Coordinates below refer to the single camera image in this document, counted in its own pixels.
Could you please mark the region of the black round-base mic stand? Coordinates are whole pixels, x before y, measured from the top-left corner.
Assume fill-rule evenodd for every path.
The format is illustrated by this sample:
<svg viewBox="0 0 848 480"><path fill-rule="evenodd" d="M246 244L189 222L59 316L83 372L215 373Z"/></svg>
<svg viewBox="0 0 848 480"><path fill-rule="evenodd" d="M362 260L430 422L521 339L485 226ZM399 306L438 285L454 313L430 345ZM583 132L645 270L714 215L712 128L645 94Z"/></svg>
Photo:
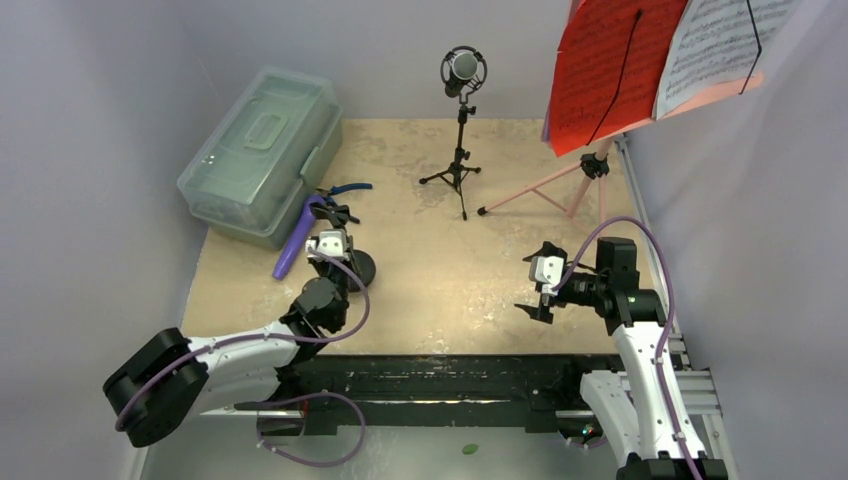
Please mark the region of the black round-base mic stand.
<svg viewBox="0 0 848 480"><path fill-rule="evenodd" d="M360 286L353 279L329 264L323 256L333 258L355 273L365 287L369 287L376 277L375 261L367 252L354 247L353 236L347 231L348 223L358 224L360 220L351 214L347 205L333 201L312 202L309 212L316 220L327 221L330 227L307 238L304 250L308 262L319 275L341 277L347 281L350 291L360 291Z"/></svg>

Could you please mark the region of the purple toy microphone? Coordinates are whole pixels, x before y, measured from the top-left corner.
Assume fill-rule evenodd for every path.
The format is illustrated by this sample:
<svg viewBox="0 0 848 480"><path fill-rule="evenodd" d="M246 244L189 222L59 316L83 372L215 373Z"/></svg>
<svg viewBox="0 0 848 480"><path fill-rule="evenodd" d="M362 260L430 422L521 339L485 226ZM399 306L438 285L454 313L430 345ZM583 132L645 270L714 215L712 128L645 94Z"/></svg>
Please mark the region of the purple toy microphone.
<svg viewBox="0 0 848 480"><path fill-rule="evenodd" d="M281 254L279 255L279 258L272 270L273 279L283 280L289 273L299 253L304 247L306 239L316 221L316 218L312 213L311 206L313 204L324 205L325 202L325 198L318 194L313 194L305 200L300 217L287 238Z"/></svg>

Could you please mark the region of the black tripod mic stand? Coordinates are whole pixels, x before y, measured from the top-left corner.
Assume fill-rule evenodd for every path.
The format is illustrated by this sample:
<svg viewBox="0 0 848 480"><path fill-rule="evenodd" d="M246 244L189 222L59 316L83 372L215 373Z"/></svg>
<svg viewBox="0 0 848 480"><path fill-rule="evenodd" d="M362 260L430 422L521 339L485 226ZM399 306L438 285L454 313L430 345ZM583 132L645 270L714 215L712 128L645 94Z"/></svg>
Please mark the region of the black tripod mic stand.
<svg viewBox="0 0 848 480"><path fill-rule="evenodd" d="M476 106L469 107L467 101L459 102L457 114L458 132L453 160L446 169L433 175L422 177L418 180L420 185L426 185L431 180L441 179L445 184L450 186L460 198L461 217L463 221L468 220L468 213L465 207L463 193L463 182L469 173L479 174L482 171L481 167L469 167L463 164L463 162L468 160L471 156L471 152L464 147L465 125L468 122L468 117L474 116L475 114Z"/></svg>

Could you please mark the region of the black silver condenser microphone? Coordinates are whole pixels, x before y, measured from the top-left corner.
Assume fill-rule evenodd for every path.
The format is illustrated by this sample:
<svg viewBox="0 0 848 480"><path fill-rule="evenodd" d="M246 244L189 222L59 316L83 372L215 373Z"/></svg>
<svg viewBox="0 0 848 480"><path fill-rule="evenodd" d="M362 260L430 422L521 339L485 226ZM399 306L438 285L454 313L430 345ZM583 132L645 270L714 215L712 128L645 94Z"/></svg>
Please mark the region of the black silver condenser microphone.
<svg viewBox="0 0 848 480"><path fill-rule="evenodd" d="M468 103L469 97L477 92L488 77L487 61L482 53L471 46L457 46L443 57L440 65L440 78L444 92L449 98L456 98L461 105Z"/></svg>

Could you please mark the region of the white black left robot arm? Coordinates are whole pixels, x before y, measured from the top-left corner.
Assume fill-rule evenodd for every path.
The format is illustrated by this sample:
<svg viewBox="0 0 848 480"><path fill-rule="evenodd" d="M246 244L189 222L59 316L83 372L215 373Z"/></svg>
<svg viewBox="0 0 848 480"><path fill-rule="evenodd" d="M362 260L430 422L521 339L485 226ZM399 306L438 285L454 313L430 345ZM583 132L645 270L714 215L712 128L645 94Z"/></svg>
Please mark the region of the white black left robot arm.
<svg viewBox="0 0 848 480"><path fill-rule="evenodd" d="M277 320L219 337L159 331L104 382L115 429L137 448L169 436L185 420L243 403L284 409L297 399L298 382L283 371L344 338L349 295L367 289L374 266L360 259L310 260L310 279Z"/></svg>

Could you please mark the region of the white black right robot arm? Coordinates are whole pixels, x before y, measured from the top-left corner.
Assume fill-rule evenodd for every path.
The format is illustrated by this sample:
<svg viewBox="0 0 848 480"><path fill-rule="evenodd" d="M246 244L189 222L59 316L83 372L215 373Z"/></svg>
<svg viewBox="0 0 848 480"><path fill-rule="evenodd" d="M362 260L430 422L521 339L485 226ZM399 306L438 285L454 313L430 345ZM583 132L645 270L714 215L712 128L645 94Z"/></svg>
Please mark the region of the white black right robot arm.
<svg viewBox="0 0 848 480"><path fill-rule="evenodd" d="M623 362L621 374L578 369L561 392L576 407L589 405L618 461L619 479L727 479L723 460L710 457L688 415L662 334L669 322L658 293L639 286L637 246L601 237L590 273L566 272L565 250L549 241L525 257L539 294L525 305L530 318L550 324L553 308L592 308Z"/></svg>

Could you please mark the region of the pink music stand tripod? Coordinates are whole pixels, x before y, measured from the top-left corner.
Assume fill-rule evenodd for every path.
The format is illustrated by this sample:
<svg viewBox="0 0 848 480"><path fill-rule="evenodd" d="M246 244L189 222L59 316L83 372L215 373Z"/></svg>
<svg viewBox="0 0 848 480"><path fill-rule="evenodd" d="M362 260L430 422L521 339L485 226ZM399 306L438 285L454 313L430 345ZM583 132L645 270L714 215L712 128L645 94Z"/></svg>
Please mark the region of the pink music stand tripod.
<svg viewBox="0 0 848 480"><path fill-rule="evenodd" d="M615 140L611 136L603 138L593 151L583 152L575 162L503 198L480 206L476 210L477 215L484 217L524 197L536 197L561 212L567 221L579 228L588 226L588 223L580 220L581 211L587 204L595 208L595 225L607 220L608 178L611 173L609 157Z"/></svg>

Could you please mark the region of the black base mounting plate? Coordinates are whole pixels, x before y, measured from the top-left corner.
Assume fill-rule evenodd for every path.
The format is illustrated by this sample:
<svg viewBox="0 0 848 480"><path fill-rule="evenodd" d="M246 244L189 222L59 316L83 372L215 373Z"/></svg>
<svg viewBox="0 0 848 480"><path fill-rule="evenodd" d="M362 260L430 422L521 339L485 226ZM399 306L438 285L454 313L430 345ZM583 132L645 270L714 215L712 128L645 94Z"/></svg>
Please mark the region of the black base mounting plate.
<svg viewBox="0 0 848 480"><path fill-rule="evenodd" d="M319 355L278 373L267 400L238 404L265 414L290 409L305 417L308 435L331 435L359 421L367 426L505 427L573 436L594 416L580 381L594 370L623 371L617 355ZM286 400L299 401L289 407Z"/></svg>

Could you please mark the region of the clear green plastic storage box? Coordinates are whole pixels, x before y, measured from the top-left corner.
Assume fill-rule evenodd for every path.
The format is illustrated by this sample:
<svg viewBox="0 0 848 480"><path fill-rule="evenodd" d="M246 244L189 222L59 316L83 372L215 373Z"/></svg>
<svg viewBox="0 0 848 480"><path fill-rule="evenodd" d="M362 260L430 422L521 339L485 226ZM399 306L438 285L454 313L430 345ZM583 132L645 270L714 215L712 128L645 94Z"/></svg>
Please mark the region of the clear green plastic storage box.
<svg viewBox="0 0 848 480"><path fill-rule="evenodd" d="M342 114L330 80L262 68L178 178L190 214L281 249L342 144Z"/></svg>

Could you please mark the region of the red sheet music page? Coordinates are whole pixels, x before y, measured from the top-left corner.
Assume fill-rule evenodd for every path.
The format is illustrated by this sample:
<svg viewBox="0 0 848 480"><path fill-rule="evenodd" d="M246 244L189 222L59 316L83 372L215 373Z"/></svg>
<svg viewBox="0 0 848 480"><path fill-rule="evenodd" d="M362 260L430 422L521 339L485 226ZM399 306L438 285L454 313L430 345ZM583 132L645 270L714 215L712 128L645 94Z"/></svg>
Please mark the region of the red sheet music page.
<svg viewBox="0 0 848 480"><path fill-rule="evenodd" d="M562 34L548 142L562 156L653 117L684 1L580 1Z"/></svg>

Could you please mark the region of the white sheet music page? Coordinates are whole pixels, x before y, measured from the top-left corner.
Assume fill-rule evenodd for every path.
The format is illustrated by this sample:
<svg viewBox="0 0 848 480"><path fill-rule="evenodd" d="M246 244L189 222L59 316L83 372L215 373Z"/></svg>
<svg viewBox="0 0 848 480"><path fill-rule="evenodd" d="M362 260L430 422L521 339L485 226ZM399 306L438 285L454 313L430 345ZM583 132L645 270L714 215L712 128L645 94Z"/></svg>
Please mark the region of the white sheet music page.
<svg viewBox="0 0 848 480"><path fill-rule="evenodd" d="M761 57L798 8L794 0L687 3L658 84L660 119L708 87L741 80L743 93Z"/></svg>

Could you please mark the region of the blue-handled pliers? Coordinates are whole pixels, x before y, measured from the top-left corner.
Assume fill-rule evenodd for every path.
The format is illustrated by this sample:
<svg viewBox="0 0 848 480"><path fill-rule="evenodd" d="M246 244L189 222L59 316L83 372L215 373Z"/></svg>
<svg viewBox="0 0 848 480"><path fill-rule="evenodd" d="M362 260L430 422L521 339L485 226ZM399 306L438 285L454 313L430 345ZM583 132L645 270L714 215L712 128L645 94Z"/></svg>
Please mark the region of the blue-handled pliers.
<svg viewBox="0 0 848 480"><path fill-rule="evenodd" d="M340 195L347 192L359 191L359 190L372 190L373 185L371 183L366 182L354 182L348 183L344 185L332 186L329 188L317 188L316 193L323 197L332 197L336 195Z"/></svg>

